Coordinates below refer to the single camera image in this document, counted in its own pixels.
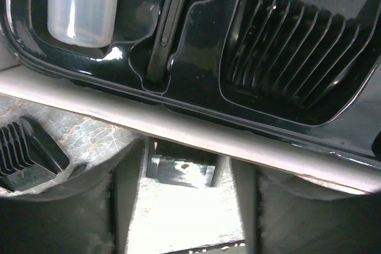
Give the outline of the black comb attachment with brush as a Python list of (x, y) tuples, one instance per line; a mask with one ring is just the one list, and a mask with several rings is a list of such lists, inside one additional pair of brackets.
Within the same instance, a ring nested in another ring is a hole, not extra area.
[(67, 169), (68, 156), (36, 120), (21, 116), (1, 127), (1, 187), (23, 192)]

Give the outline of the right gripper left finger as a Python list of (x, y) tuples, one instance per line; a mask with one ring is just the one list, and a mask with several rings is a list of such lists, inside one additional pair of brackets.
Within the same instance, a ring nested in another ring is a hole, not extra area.
[(144, 139), (36, 195), (1, 198), (1, 253), (124, 253)]

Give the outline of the black comb attachment front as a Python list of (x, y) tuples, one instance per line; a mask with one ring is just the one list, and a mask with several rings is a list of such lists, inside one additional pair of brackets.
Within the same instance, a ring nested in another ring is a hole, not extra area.
[(380, 0), (239, 0), (222, 94), (317, 126), (343, 110), (380, 58)]

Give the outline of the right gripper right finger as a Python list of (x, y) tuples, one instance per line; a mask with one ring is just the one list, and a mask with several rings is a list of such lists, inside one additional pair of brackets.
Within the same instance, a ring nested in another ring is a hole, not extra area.
[(231, 161), (248, 253), (380, 253), (380, 193), (353, 195)]

